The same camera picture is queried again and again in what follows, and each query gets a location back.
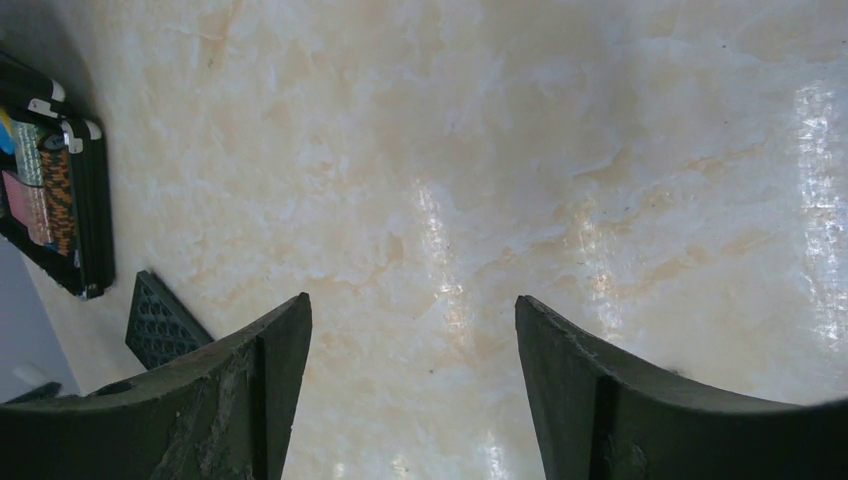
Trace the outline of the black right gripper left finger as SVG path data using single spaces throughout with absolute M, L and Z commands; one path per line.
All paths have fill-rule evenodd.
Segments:
M 307 294 L 86 396 L 1 408 L 5 479 L 278 479 L 312 333 Z

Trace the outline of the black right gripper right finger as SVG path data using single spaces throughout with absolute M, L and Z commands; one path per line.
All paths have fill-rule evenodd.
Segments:
M 531 296 L 518 350 L 549 479 L 843 479 L 847 403 L 708 386 L 576 326 Z

